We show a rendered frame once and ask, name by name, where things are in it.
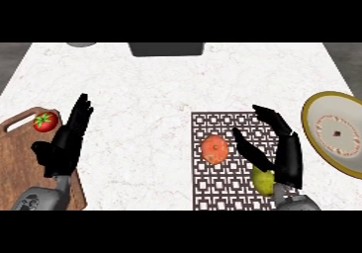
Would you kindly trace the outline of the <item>dark grey rectangular appliance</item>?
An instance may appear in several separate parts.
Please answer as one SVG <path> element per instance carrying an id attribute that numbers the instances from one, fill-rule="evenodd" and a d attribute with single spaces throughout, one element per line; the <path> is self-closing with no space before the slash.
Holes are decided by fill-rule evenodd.
<path id="1" fill-rule="evenodd" d="M 202 42 L 130 42 L 134 56 L 195 56 L 202 55 Z"/>

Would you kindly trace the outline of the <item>yellow-green pear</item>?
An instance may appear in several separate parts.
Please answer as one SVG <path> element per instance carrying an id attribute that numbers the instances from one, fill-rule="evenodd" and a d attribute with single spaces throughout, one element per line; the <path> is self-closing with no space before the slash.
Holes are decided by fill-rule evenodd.
<path id="1" fill-rule="evenodd" d="M 255 191 L 261 196 L 269 197 L 275 194 L 275 172 L 263 172 L 257 167 L 252 167 L 251 181 Z"/>

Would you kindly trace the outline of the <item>red tomato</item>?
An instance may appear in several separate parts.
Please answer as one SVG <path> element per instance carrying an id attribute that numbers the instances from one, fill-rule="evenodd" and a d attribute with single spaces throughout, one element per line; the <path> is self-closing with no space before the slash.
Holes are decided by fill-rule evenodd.
<path id="1" fill-rule="evenodd" d="M 56 128 L 59 116 L 53 112 L 42 112 L 34 118 L 34 129 L 38 132 L 47 132 Z"/>

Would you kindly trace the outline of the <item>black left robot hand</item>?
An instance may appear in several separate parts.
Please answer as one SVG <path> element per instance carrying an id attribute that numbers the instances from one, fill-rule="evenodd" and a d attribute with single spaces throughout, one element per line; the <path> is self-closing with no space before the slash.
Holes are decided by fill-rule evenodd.
<path id="1" fill-rule="evenodd" d="M 69 176 L 76 167 L 84 132 L 93 113 L 87 95 L 79 94 L 71 109 L 66 124 L 60 126 L 53 141 L 35 141 L 31 149 L 38 164 L 44 166 L 44 177 Z"/>

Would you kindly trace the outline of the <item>brown patterned placemat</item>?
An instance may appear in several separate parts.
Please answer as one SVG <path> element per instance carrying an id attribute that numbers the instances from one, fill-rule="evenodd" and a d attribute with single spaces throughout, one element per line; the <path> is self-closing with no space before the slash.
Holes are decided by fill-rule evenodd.
<path id="1" fill-rule="evenodd" d="M 252 165 L 236 151 L 232 129 L 276 158 L 278 137 L 270 126 L 260 122 L 254 112 L 190 113 L 190 172 L 192 209 L 195 211 L 270 211 L 276 208 L 272 197 L 263 197 L 251 181 Z M 218 135 L 227 143 L 227 157 L 211 165 L 201 154 L 202 141 Z"/>

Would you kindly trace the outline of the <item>orange squash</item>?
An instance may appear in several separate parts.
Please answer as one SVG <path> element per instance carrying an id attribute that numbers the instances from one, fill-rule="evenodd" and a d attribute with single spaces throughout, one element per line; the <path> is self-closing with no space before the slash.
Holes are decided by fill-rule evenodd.
<path id="1" fill-rule="evenodd" d="M 201 143 L 201 155 L 211 164 L 220 164 L 227 157 L 227 142 L 220 135 L 210 135 Z"/>

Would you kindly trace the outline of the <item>white bowl with gold rim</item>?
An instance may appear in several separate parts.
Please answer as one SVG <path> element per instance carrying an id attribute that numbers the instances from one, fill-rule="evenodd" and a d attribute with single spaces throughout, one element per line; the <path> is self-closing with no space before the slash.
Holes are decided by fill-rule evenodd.
<path id="1" fill-rule="evenodd" d="M 362 180 L 362 101 L 335 91 L 313 94 L 301 107 L 301 127 L 326 163 Z"/>

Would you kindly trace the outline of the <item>brown wooden cutting board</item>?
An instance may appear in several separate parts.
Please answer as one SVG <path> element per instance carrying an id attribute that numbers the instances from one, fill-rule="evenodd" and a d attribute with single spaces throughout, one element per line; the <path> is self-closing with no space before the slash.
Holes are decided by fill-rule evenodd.
<path id="1" fill-rule="evenodd" d="M 34 129 L 34 118 L 42 112 L 53 112 L 59 116 L 59 124 L 47 132 L 38 132 Z M 0 125 L 0 210 L 11 209 L 17 198 L 31 187 L 50 189 L 56 187 L 54 177 L 44 177 L 44 166 L 38 164 L 31 146 L 35 141 L 51 142 L 60 126 L 59 112 L 40 107 L 26 110 Z M 75 170 L 76 167 L 69 175 L 68 210 L 85 208 Z"/>

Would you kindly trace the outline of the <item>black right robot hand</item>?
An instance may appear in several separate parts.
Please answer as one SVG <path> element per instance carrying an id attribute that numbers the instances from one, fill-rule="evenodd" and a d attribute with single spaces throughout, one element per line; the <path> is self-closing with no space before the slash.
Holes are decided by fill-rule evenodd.
<path id="1" fill-rule="evenodd" d="M 254 105 L 257 119 L 264 122 L 279 138 L 275 161 L 267 159 L 264 152 L 248 142 L 239 129 L 232 129 L 238 153 L 263 171 L 275 172 L 275 182 L 301 189 L 301 142 L 280 114 L 261 106 Z"/>

